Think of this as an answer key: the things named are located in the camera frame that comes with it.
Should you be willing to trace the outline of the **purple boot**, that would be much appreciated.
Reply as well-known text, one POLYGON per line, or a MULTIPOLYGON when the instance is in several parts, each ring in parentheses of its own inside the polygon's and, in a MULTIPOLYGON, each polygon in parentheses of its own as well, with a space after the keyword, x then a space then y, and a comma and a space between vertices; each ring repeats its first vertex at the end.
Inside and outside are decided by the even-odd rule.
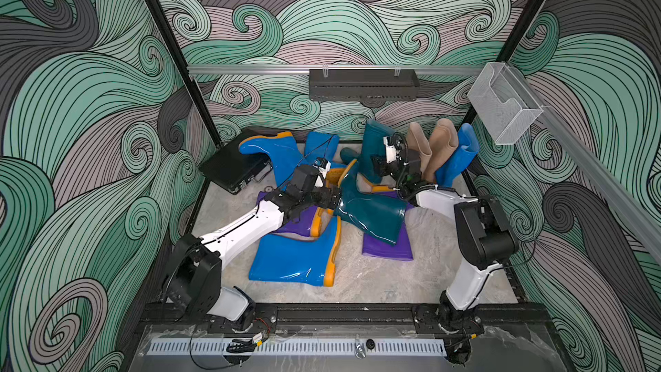
POLYGON ((302 211, 301 214, 270 232, 273 235, 297 239, 298 237, 316 239, 322 234, 322 210, 317 206, 311 206, 302 211))
POLYGON ((354 223, 363 230, 363 255, 390 260, 412 261, 413 253, 406 229, 409 203, 395 190, 378 189, 363 196, 357 206, 354 223))

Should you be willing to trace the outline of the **beige boot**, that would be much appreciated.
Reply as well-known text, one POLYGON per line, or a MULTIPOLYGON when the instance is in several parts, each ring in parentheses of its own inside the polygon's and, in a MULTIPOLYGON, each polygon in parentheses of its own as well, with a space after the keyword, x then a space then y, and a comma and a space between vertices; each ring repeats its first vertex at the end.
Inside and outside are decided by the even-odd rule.
POLYGON ((429 143, 431 157, 423 173, 423 178, 434 183, 436 171, 450 159, 459 146, 459 137, 454 123, 446 118, 438 120, 429 143))
POLYGON ((418 153, 420 159, 420 170, 425 172, 432 156, 430 141, 423 132, 422 127, 417 122, 411 122, 406 134, 408 147, 418 153))

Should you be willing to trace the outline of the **small blue boot orange sole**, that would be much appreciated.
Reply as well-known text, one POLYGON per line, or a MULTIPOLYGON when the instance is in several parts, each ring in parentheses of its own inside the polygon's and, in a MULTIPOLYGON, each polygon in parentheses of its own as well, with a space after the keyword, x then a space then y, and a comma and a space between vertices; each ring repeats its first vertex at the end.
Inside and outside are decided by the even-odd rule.
POLYGON ((324 158, 330 164, 330 170, 326 174, 327 184, 338 186, 340 177, 343 175, 346 165, 334 160, 339 145, 339 137, 335 134, 323 134, 310 132, 306 137, 304 150, 304 161, 314 165, 318 158, 324 158))

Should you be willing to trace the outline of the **teal boot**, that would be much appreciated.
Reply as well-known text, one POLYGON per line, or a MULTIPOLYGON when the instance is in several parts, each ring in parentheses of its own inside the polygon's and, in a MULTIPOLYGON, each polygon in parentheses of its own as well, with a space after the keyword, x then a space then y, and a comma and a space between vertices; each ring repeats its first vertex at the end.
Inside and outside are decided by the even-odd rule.
POLYGON ((399 198, 359 191, 357 159, 352 160, 340 177, 342 191, 333 215, 362 230, 381 243, 394 246, 405 221, 406 203, 399 198))
POLYGON ((379 184, 382 176, 375 171, 372 161, 373 156, 386 156, 386 146, 383 139, 391 137, 395 130, 376 120, 368 120, 363 134, 363 144, 361 151, 345 147, 340 151, 340 158, 343 163, 348 165, 352 160, 357 159, 358 172, 368 179, 372 184, 379 184))

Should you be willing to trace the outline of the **beige boot back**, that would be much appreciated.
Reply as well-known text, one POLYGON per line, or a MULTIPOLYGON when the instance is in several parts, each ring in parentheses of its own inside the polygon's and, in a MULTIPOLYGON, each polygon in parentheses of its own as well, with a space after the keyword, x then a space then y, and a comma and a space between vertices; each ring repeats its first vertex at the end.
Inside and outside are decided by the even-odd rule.
POLYGON ((430 141, 423 132, 422 127, 417 122, 411 122, 406 134, 408 147, 418 153, 420 159, 420 170, 425 172, 432 156, 430 141))

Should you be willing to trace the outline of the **teal boot back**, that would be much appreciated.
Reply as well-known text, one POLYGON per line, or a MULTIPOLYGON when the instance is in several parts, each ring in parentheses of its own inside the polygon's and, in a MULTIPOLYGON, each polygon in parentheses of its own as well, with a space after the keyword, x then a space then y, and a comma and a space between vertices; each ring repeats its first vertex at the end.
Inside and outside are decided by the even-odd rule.
POLYGON ((368 179, 372 184, 379 184, 382 176, 375 171, 372 161, 373 156, 386 156, 386 146, 383 139, 391 137, 395 130, 376 120, 368 120, 363 134, 363 144, 361 151, 345 147, 340 151, 340 158, 343 163, 348 165, 352 160, 357 159, 358 172, 368 179))

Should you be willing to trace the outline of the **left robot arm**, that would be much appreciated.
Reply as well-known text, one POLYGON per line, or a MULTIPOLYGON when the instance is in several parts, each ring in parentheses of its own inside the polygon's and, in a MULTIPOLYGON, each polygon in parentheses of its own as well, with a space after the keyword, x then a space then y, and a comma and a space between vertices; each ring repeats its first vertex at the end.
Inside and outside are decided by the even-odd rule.
POLYGON ((162 303, 171 301, 186 320, 216 316, 245 329, 254 317, 252 299, 221 285, 222 271, 248 246, 286 225, 311 207, 334 209, 341 189, 329 187, 332 166, 325 158, 294 168, 285 188, 265 195, 253 210, 199 238, 184 235, 166 265, 162 303))

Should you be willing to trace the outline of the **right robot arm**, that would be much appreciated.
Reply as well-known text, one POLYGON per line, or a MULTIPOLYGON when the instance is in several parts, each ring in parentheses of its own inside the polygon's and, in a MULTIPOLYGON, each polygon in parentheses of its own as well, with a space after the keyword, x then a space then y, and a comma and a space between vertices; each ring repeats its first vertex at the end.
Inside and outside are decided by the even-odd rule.
POLYGON ((413 207, 426 208, 454 222, 461 264, 454 280, 442 293, 437 310, 441 330, 459 332, 473 318, 480 295, 490 277, 519 249, 511 226, 495 196, 463 196, 455 189, 422 179, 406 138, 395 132, 382 138, 385 153, 374 154, 375 173, 395 179, 398 198, 413 207))

